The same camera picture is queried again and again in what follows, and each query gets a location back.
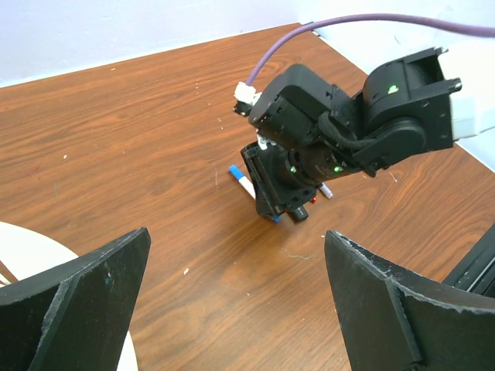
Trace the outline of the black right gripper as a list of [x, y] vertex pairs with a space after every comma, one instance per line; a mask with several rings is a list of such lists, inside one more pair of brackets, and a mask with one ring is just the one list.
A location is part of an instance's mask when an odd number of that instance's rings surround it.
[[280, 145], [262, 151], [252, 142], [241, 149], [241, 157], [254, 186], [259, 216], [276, 220], [309, 203], [316, 197], [319, 183], [306, 177], [298, 163], [298, 153]]

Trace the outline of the white blue-tipped marker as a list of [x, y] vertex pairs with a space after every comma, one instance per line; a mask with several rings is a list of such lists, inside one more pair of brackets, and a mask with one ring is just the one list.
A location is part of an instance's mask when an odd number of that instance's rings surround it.
[[255, 190], [252, 182], [248, 179], [246, 175], [239, 181], [237, 181], [241, 187], [247, 192], [247, 194], [253, 199], [256, 200]]

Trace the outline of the blue pen cap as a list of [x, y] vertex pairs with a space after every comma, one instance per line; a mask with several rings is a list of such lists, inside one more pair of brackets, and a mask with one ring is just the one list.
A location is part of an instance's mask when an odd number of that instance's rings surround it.
[[235, 177], [237, 181], [242, 179], [244, 177], [244, 173], [236, 166], [236, 165], [230, 165], [229, 168], [229, 173]]

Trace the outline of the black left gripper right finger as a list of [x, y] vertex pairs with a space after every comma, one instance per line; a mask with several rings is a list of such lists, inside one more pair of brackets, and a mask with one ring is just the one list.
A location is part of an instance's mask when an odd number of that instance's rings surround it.
[[324, 250], [351, 369], [494, 368], [494, 298], [430, 280], [336, 231]]

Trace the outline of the black green highlighter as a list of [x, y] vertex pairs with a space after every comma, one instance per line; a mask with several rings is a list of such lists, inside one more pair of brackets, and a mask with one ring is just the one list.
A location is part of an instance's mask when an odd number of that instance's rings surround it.
[[309, 214], [307, 213], [304, 206], [300, 206], [296, 209], [291, 210], [289, 212], [289, 215], [295, 223], [301, 223], [309, 217]]

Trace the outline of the purple marker pen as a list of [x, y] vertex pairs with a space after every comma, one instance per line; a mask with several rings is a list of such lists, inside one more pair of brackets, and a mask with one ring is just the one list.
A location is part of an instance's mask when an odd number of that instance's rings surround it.
[[319, 191], [327, 198], [327, 199], [332, 199], [333, 198], [333, 192], [331, 189], [325, 184], [321, 183], [319, 185]]

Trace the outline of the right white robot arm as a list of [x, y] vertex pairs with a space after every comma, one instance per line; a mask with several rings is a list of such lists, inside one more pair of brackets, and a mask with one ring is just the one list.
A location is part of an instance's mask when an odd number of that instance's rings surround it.
[[262, 91], [239, 83], [234, 111], [257, 138], [241, 155], [258, 215], [306, 218], [325, 182], [375, 176], [494, 127], [494, 46], [460, 43], [384, 63], [349, 95], [303, 64]]

